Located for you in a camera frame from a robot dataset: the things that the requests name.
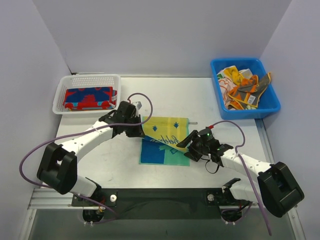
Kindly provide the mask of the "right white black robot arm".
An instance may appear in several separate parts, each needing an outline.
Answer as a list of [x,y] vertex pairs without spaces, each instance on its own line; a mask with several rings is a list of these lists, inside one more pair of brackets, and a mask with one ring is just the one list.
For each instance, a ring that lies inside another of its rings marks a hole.
[[219,167],[244,175],[244,179],[233,178],[222,186],[223,197],[227,200],[252,203],[261,200],[272,215],[280,218],[305,198],[285,163],[272,164],[237,152],[233,146],[215,139],[210,127],[193,130],[176,146],[187,148],[184,155],[195,162],[207,156]]

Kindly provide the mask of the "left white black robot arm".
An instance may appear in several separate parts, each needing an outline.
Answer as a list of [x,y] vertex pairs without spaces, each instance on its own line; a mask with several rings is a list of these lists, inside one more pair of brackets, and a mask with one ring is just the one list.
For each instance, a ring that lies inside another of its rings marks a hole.
[[74,193],[92,198],[100,185],[87,177],[78,175],[78,162],[98,145],[125,133],[129,138],[145,136],[139,110],[141,102],[121,101],[118,109],[100,117],[87,133],[61,144],[46,146],[37,178],[64,195]]

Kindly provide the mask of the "green teal towel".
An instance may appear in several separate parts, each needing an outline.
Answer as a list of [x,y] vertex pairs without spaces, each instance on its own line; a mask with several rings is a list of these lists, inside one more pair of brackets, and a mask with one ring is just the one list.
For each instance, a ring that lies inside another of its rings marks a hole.
[[153,116],[142,125],[145,137],[142,139],[140,164],[144,165],[190,165],[184,153],[186,148],[177,144],[189,135],[189,119],[185,117]]

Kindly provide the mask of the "red blue tiger towel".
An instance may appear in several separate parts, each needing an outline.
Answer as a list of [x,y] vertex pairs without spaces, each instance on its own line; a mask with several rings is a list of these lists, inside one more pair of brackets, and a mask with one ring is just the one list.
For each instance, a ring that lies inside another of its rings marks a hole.
[[63,106],[71,111],[112,110],[117,98],[112,86],[71,88],[66,90]]

